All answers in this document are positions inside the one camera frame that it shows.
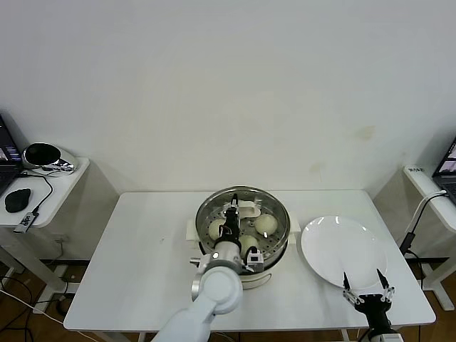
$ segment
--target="cable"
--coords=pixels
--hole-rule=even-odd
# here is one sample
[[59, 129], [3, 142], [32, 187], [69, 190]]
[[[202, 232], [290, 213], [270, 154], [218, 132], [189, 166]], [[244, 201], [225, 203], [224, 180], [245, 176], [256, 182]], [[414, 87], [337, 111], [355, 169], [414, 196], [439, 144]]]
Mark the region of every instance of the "cable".
[[434, 192], [433, 194], [430, 194], [421, 200], [420, 204], [418, 205], [418, 207], [415, 210], [415, 214], [413, 214], [412, 220], [410, 221], [410, 223], [407, 226], [407, 229], [405, 230], [407, 232], [407, 234], [405, 235], [404, 240], [402, 241], [402, 243], [399, 246], [399, 250], [402, 253], [402, 255], [405, 255], [412, 246], [412, 242], [416, 236], [415, 235], [416, 227], [418, 226], [418, 222], [420, 221], [420, 218], [423, 215], [423, 212], [425, 211], [426, 205], [428, 205], [428, 203], [432, 199], [434, 199], [436, 197], [440, 197], [440, 196], [447, 196], [447, 192], [444, 190], [439, 191], [439, 192]]
[[[9, 277], [9, 276], [1, 276], [1, 278], [7, 278], [7, 279], [10, 279], [10, 280], [17, 281], [18, 283], [20, 283], [20, 285], [22, 285], [24, 288], [26, 288], [27, 291], [28, 291], [28, 294], [30, 295], [30, 298], [31, 298], [31, 300], [30, 300], [29, 303], [30, 303], [31, 305], [33, 305], [33, 306], [35, 306], [35, 305], [38, 304], [38, 303], [48, 303], [48, 302], [61, 301], [61, 300], [62, 300], [62, 299], [60, 298], [60, 299], [54, 299], [54, 300], [50, 300], [50, 301], [35, 301], [35, 302], [33, 302], [33, 300], [32, 300], [32, 299], [33, 299], [33, 295], [32, 295], [32, 293], [31, 293], [31, 291], [30, 291], [30, 288], [27, 287], [27, 285], [25, 285], [25, 283], [23, 283], [22, 281], [20, 281], [20, 280], [18, 280], [18, 279], [11, 278], [11, 277]], [[3, 290], [4, 290], [5, 288], [4, 288], [4, 285], [3, 285], [3, 281], [2, 281], [2, 280], [3, 280], [3, 279], [0, 279], [0, 284], [1, 284], [2, 288], [3, 288]], [[40, 293], [44, 290], [45, 287], [46, 287], [46, 286], [44, 286], [38, 293], [40, 294]], [[63, 296], [66, 294], [67, 290], [68, 290], [68, 282], [66, 281], [65, 291], [64, 291], [63, 294], [62, 294]], [[26, 317], [26, 323], [25, 323], [25, 326], [24, 326], [23, 328], [22, 328], [22, 327], [14, 327], [14, 328], [9, 327], [10, 324], [12, 324], [16, 319], [20, 318], [20, 317], [21, 317], [24, 313], [26, 313], [27, 311], [28, 311], [28, 313], [27, 313], [27, 317]], [[18, 316], [16, 316], [16, 317], [13, 318], [10, 322], [8, 322], [8, 323], [5, 325], [5, 327], [3, 327], [2, 329], [0, 329], [0, 333], [3, 332], [3, 331], [5, 331], [5, 330], [15, 330], [15, 331], [17, 331], [17, 330], [23, 330], [23, 331], [24, 331], [24, 341], [27, 342], [27, 333], [28, 333], [28, 334], [30, 335], [31, 342], [34, 342], [33, 334], [32, 334], [32, 332], [31, 332], [31, 329], [29, 328], [29, 319], [30, 319], [30, 316], [31, 316], [31, 313], [32, 313], [32, 312], [33, 312], [33, 311], [30, 310], [30, 309], [25, 309], [25, 310], [22, 311]]]
[[52, 175], [53, 173], [56, 173], [56, 172], [60, 172], [60, 170], [51, 171], [50, 173], [46, 173], [46, 174], [45, 174], [45, 176], [49, 176], [49, 175]]
[[430, 202], [430, 200], [432, 200], [432, 199], [434, 199], [434, 198], [436, 198], [436, 197], [440, 197], [440, 196], [447, 196], [447, 192], [445, 191], [445, 192], [442, 193], [442, 194], [435, 195], [435, 196], [433, 196], [433, 197], [431, 197], [431, 198], [429, 198], [429, 199], [426, 200], [425, 204], [423, 205], [423, 208], [422, 208], [421, 211], [420, 211], [420, 214], [418, 215], [418, 218], [417, 218], [417, 220], [416, 220], [416, 223], [415, 223], [415, 225], [413, 226], [412, 233], [415, 233], [415, 229], [416, 229], [416, 227], [418, 226], [418, 222], [420, 221], [420, 218], [421, 218], [421, 216], [423, 215], [423, 212], [425, 211], [426, 205]]
[[45, 176], [39, 176], [39, 175], [29, 175], [28, 173], [21, 173], [19, 175], [17, 175], [17, 177], [37, 177], [37, 178], [43, 178], [44, 181], [46, 182], [46, 184], [49, 186], [49, 189], [51, 189], [49, 191], [49, 193], [38, 203], [38, 205], [32, 210], [32, 212], [34, 214], [36, 214], [38, 212], [38, 209], [40, 208], [40, 206], [43, 204], [44, 201], [46, 201], [49, 196], [51, 196], [52, 192], [54, 191], [54, 188], [52, 187], [52, 184], [47, 180], [47, 178]]
[[47, 266], [52, 265], [55, 260], [60, 259], [63, 256], [63, 241], [60, 239], [60, 240], [58, 240], [58, 243], [60, 244], [60, 254], [45, 265], [47, 265]]
[[[4, 288], [4, 285], [3, 285], [3, 279], [6, 278], [6, 279], [10, 279], [10, 280], [13, 280], [13, 281], [16, 281], [18, 283], [20, 283], [20, 285], [22, 285], [28, 292], [29, 296], [30, 296], [30, 303], [32, 302], [33, 300], [33, 296], [31, 294], [31, 291], [30, 291], [30, 288], [25, 285], [25, 283], [23, 283], [22, 281], [18, 280], [18, 279], [15, 279], [15, 278], [11, 278], [9, 276], [1, 276], [1, 279], [0, 279], [0, 284], [1, 284], [1, 287], [2, 287], [2, 290], [4, 291], [5, 288]], [[3, 328], [0, 329], [0, 333], [2, 333], [3, 331], [5, 330], [8, 330], [9, 329], [9, 326], [17, 319], [19, 319], [22, 315], [24, 315], [25, 313], [27, 312], [27, 309], [22, 311], [19, 315], [17, 315], [16, 317], [14, 317], [13, 319], [10, 320], [10, 322], [8, 322]]]
[[[6, 294], [7, 296], [10, 296], [10, 297], [13, 298], [13, 299], [16, 299], [17, 301], [20, 301], [23, 305], [29, 307], [29, 308], [32, 309], [32, 310], [40, 311], [40, 312], [41, 312], [44, 316], [46, 316], [47, 318], [49, 318], [49, 319], [51, 319], [52, 321], [57, 322], [57, 323], [59, 323], [59, 324], [61, 324], [61, 325], [63, 326], [63, 322], [60, 322], [58, 319], [55, 319], [54, 317], [50, 317], [46, 312], [44, 312], [44, 311], [42, 311], [42, 310], [40, 310], [40, 309], [34, 308], [34, 307], [32, 307], [31, 305], [28, 305], [28, 304], [27, 304], [25, 301], [23, 301], [22, 299], [19, 299], [19, 298], [17, 298], [16, 296], [13, 296], [12, 294], [9, 294], [8, 292], [6, 292], [6, 291], [4, 291], [4, 290], [2, 290], [2, 289], [0, 289], [0, 292]], [[80, 335], [82, 335], [82, 336], [88, 338], [89, 340], [98, 342], [98, 341], [95, 340], [94, 338], [91, 338], [90, 336], [87, 336], [87, 335], [85, 335], [84, 333], [81, 333], [80, 331], [76, 331], [76, 333], [79, 333]]]
[[[422, 291], [424, 274], [423, 274], [423, 265], [421, 264], [421, 258], [410, 250], [408, 250], [407, 253], [412, 254], [417, 259], [418, 264], [420, 265], [420, 283], [421, 283], [421, 291]], [[421, 326], [418, 326], [418, 342], [421, 342]]]
[[410, 228], [412, 227], [413, 222], [415, 221], [416, 215], [418, 214], [420, 209], [423, 209], [426, 206], [429, 199], [432, 199], [432, 198], [435, 198], [435, 197], [438, 197], [441, 195], [445, 195], [446, 193], [447, 192], [445, 190], [441, 190], [441, 191], [433, 192], [432, 194], [428, 194], [428, 195], [424, 196], [423, 199], [418, 204], [418, 206], [416, 207], [416, 210], [413, 213], [412, 219], [410, 220], [410, 223], [408, 224], [407, 229], [404, 231], [404, 233], [407, 233], [410, 231]]

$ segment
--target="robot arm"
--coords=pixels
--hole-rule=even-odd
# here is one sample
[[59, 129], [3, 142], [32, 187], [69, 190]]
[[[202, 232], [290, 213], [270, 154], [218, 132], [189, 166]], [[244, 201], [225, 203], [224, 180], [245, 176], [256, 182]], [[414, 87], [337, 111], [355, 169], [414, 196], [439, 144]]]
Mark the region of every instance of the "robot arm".
[[191, 258], [198, 267], [192, 284], [193, 303], [178, 311], [153, 339], [154, 342], [206, 342], [215, 315], [233, 311], [242, 298], [238, 274], [245, 265], [240, 257], [239, 210], [237, 196], [225, 212], [226, 222], [219, 227], [215, 252], [201, 259]]
[[217, 266], [201, 278], [199, 295], [188, 309], [178, 311], [154, 342], [206, 342], [215, 315], [233, 311], [242, 298], [241, 279], [228, 267]]
[[391, 307], [394, 287], [377, 269], [378, 278], [383, 287], [382, 294], [361, 294], [358, 296], [350, 289], [347, 275], [343, 273], [343, 296], [356, 311], [366, 315], [369, 331], [360, 342], [403, 342], [402, 336], [391, 328], [386, 312]]

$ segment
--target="laptop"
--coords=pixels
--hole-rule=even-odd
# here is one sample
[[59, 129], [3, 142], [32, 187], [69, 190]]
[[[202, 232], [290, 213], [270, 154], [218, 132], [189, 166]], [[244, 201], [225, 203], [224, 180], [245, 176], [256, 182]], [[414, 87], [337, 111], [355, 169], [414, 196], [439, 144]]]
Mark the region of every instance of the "laptop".
[[456, 139], [435, 170], [432, 179], [447, 191], [452, 202], [456, 204]]
[[0, 116], [0, 195], [23, 169], [21, 153]]

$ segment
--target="white plate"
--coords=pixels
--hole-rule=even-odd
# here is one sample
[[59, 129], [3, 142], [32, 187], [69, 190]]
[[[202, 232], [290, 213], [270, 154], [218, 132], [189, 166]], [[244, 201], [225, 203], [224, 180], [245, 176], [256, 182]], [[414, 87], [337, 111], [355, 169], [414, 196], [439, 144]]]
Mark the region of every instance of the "white plate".
[[376, 269], [386, 273], [386, 254], [378, 239], [347, 217], [325, 216], [310, 222], [301, 235], [301, 247], [313, 270], [339, 287], [344, 272], [351, 288], [358, 290], [379, 282]]

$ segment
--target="steamed bun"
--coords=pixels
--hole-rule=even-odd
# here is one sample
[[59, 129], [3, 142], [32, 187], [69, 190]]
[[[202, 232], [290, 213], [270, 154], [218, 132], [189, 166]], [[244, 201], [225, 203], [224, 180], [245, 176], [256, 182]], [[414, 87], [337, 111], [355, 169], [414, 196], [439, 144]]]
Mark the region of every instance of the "steamed bun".
[[219, 226], [224, 223], [224, 219], [216, 219], [215, 221], [211, 222], [209, 225], [209, 236], [211, 239], [217, 240], [219, 238]]
[[261, 235], [272, 235], [277, 230], [277, 220], [270, 214], [261, 214], [255, 220], [255, 229]]
[[239, 242], [241, 242], [241, 245], [242, 245], [242, 248], [241, 248], [241, 258], [244, 258], [245, 257], [245, 254], [247, 252], [247, 250], [252, 247], [252, 246], [255, 246], [257, 249], [259, 249], [259, 244], [258, 244], [258, 240], [255, 239], [253, 236], [251, 235], [242, 235], [240, 238], [239, 238]]

